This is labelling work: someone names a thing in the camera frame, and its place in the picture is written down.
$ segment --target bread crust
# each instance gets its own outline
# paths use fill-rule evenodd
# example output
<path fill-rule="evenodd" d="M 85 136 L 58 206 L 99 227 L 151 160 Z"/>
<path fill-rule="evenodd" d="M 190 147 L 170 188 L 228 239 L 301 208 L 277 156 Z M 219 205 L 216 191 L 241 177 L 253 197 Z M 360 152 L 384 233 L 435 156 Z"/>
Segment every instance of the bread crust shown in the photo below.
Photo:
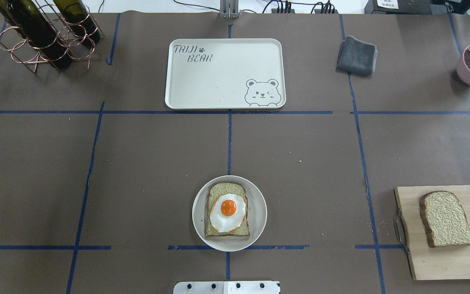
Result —
<path fill-rule="evenodd" d="M 246 188 L 244 188 L 244 186 L 242 186 L 241 184 L 239 183 L 235 183 L 235 182 L 220 182 L 220 183 L 216 183 L 216 184 L 213 184 L 209 190 L 208 190 L 208 197 L 206 199 L 206 216 L 205 216 L 205 228 L 204 228 L 204 233 L 205 233 L 205 236 L 207 237 L 212 237 L 212 236 L 219 236 L 219 237 L 224 237 L 224 236 L 234 236 L 234 237 L 247 237 L 247 236 L 250 236 L 250 226 L 248 224 L 248 233 L 245 234 L 245 235 L 240 235 L 240 234 L 235 234 L 233 232 L 235 232 L 237 229 L 239 229 L 239 227 L 231 230 L 230 232 L 228 233 L 220 233 L 218 232 L 216 229 L 214 229 L 212 226 L 211 226 L 211 222 L 209 220 L 209 215 L 211 214 L 211 210 L 213 210 L 213 205 L 211 206 L 211 208 L 208 207 L 208 204 L 209 204 L 209 198 L 211 197 L 211 189 L 217 185 L 217 184 L 226 184 L 226 183 L 229 183 L 229 184 L 236 184 L 238 186 L 240 186 L 242 188 L 242 190 L 244 190 L 244 195 L 240 195 L 243 199 L 244 199 L 244 203 L 246 204 L 246 213 L 244 214 L 244 218 L 242 219 L 242 223 L 241 225 L 244 223 L 244 222 L 247 222 L 248 221 L 248 197 L 246 197 Z M 215 232 L 217 232 L 218 234 L 208 234 L 208 228 L 211 228 L 213 229 Z"/>
<path fill-rule="evenodd" d="M 427 216 L 426 216 L 426 198 L 427 198 L 427 196 L 429 196 L 433 193 L 436 193 L 436 192 L 447 192 L 447 193 L 452 194 L 454 196 L 454 198 L 456 199 L 458 205 L 460 205 L 460 207 L 462 208 L 462 212 L 464 214 L 465 221 L 469 225 L 468 220 L 467 220 L 467 216 L 465 215 L 465 210 L 463 209 L 462 205 L 460 204 L 460 201 L 459 201 L 458 197 L 453 192 L 444 191 L 444 190 L 429 192 L 429 193 L 423 195 L 422 197 L 420 197 L 420 201 L 418 201 L 418 203 L 420 205 L 420 218 L 422 219 L 423 227 L 424 227 L 425 232 L 426 232 L 427 245 L 431 248 L 448 247 L 448 246 L 456 245 L 456 244 L 451 244 L 451 245 L 438 246 L 438 245 L 435 244 L 435 239 L 433 238 L 433 232 L 432 232 L 432 229 L 431 229 L 431 225 L 429 225 L 429 221 L 427 220 Z"/>

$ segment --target egg white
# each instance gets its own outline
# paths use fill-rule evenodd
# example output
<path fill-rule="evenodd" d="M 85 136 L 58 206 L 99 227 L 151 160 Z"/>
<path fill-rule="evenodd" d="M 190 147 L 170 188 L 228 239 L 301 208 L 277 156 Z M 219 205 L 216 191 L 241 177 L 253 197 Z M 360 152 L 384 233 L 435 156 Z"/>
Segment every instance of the egg white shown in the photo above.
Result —
<path fill-rule="evenodd" d="M 226 200 L 232 200 L 237 205 L 237 210 L 231 216 L 225 216 L 220 210 L 221 205 Z M 246 216 L 246 203 L 244 198 L 235 194 L 225 194 L 220 196 L 209 213 L 209 221 L 211 226 L 219 233 L 231 232 L 240 227 L 244 217 Z"/>

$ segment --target bear cartoon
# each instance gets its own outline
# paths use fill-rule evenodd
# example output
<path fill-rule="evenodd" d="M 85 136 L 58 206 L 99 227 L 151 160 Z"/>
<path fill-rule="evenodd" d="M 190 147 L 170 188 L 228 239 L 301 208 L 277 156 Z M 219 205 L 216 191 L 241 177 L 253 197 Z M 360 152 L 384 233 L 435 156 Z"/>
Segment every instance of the bear cartoon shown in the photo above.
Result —
<path fill-rule="evenodd" d="M 271 79 L 267 82 L 248 80 L 246 87 L 248 87 L 248 91 L 244 100 L 246 100 L 250 107 L 278 106 L 282 100 L 281 95 L 278 93 L 277 80 Z"/>

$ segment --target white metal plate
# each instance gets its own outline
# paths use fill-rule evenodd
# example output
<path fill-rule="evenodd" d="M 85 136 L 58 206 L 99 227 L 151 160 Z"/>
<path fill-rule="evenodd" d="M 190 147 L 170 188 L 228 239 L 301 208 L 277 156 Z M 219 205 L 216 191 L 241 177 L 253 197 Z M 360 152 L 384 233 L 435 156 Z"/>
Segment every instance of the white metal plate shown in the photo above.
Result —
<path fill-rule="evenodd" d="M 250 236 L 212 236 L 206 237 L 204 233 L 204 219 L 206 214 L 206 199 L 208 197 L 209 188 L 221 182 L 232 182 L 243 186 L 246 189 L 246 197 L 248 198 L 248 226 L 250 227 Z M 217 177 L 207 182 L 197 193 L 192 206 L 192 222 L 195 231 L 199 237 L 210 247 L 226 252 L 242 250 L 255 243 L 261 236 L 266 227 L 267 222 L 267 206 L 266 200 L 261 191 L 255 184 L 243 177 L 227 175 Z"/>
<path fill-rule="evenodd" d="M 279 281 L 179 282 L 173 294 L 280 294 Z"/>
<path fill-rule="evenodd" d="M 177 39 L 164 101 L 172 109 L 280 108 L 282 46 L 276 39 Z"/>

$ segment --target metal bracket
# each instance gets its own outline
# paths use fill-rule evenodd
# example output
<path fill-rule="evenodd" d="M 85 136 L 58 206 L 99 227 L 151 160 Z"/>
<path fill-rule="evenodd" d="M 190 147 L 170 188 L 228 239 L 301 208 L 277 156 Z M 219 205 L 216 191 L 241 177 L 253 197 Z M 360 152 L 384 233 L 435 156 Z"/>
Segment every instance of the metal bracket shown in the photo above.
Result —
<path fill-rule="evenodd" d="M 395 234 L 397 235 L 397 239 L 399 240 L 400 244 L 403 246 L 403 249 L 405 250 L 405 253 L 407 254 L 407 256 L 409 256 L 411 254 L 411 252 L 409 251 L 409 248 L 407 248 L 406 243 L 402 242 L 402 240 L 401 240 L 401 235 L 400 235 L 400 232 L 399 232 L 399 219 L 401 219 L 401 209 L 398 210 L 398 213 L 395 216 L 395 220 L 394 220 Z M 407 239 L 405 238 L 405 233 L 404 233 L 404 230 L 403 230 L 403 224 L 402 224 L 402 234 L 404 234 L 404 239 L 407 242 Z"/>
<path fill-rule="evenodd" d="M 220 18 L 239 18 L 239 0 L 220 0 Z"/>
<path fill-rule="evenodd" d="M 178 282 L 173 294 L 280 294 L 279 281 Z"/>

